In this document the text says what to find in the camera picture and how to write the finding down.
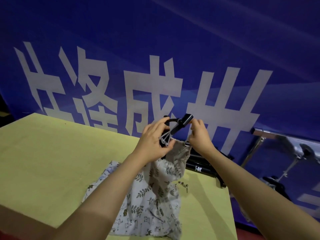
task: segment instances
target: hand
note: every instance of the hand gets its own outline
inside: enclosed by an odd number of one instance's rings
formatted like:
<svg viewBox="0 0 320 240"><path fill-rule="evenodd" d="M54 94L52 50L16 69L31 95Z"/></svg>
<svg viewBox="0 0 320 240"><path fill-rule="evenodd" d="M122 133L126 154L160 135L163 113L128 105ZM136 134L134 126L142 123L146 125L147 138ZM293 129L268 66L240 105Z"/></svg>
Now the hand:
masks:
<svg viewBox="0 0 320 240"><path fill-rule="evenodd" d="M193 119L191 124L192 134L189 136L189 143L196 152L204 156L204 154L216 150L203 121Z"/></svg>
<svg viewBox="0 0 320 240"><path fill-rule="evenodd" d="M142 132L138 144L132 154L139 157L144 164L155 161L166 155L174 147L175 140L171 139L168 147L161 147L159 137L165 129L170 129L165 122L170 117L164 117L154 124L147 125Z"/></svg>

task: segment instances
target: left hand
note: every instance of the left hand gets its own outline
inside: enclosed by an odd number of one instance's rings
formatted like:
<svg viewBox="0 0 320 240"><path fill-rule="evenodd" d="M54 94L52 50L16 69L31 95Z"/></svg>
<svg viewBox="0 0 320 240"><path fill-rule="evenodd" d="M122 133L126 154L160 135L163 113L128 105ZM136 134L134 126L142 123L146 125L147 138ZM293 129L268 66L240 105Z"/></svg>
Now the left hand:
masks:
<svg viewBox="0 0 320 240"><path fill-rule="evenodd" d="M142 132L138 144L132 154L136 155L142 163L153 162L166 155L174 147L175 140L171 139L168 147L161 147L159 137L165 129L170 129L165 122L170 117L164 117L154 124L147 125Z"/></svg>

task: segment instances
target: table surface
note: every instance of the table surface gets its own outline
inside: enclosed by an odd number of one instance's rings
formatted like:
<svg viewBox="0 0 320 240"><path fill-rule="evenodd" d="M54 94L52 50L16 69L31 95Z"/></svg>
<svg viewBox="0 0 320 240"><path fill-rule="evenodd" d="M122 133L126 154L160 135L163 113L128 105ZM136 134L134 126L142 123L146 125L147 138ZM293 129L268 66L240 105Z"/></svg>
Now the table surface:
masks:
<svg viewBox="0 0 320 240"><path fill-rule="evenodd" d="M109 162L122 162L139 140L37 113L0 128L0 135L0 205L55 228ZM182 181L189 187L180 187L181 239L237 239L228 189L189 170Z"/></svg>

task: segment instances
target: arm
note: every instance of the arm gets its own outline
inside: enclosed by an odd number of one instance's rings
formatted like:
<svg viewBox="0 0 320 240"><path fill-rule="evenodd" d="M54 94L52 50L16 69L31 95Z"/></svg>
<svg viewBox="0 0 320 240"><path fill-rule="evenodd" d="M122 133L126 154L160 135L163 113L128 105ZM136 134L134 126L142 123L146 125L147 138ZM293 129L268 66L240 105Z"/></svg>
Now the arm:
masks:
<svg viewBox="0 0 320 240"><path fill-rule="evenodd" d="M119 213L130 186L144 165L166 155L174 146L161 148L159 137L165 117L155 124L147 125L134 151L111 173L66 221L58 227L52 240L105 240Z"/></svg>
<svg viewBox="0 0 320 240"><path fill-rule="evenodd" d="M218 172L266 239L320 239L320 224L213 146L202 120L192 120L189 142Z"/></svg>

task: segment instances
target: leaf-print cloth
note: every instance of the leaf-print cloth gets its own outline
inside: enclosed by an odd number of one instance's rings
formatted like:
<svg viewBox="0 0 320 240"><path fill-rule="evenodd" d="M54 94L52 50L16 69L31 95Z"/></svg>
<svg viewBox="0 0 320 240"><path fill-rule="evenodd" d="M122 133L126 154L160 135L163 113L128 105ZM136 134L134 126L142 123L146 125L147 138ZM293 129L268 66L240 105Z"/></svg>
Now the leaf-print cloth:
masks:
<svg viewBox="0 0 320 240"><path fill-rule="evenodd" d="M172 182L183 176L190 150L190 146L177 140L165 159L150 162L142 168L123 201L110 234L180 239L181 199L178 187ZM116 161L110 162L100 178L88 187L82 201L119 165Z"/></svg>

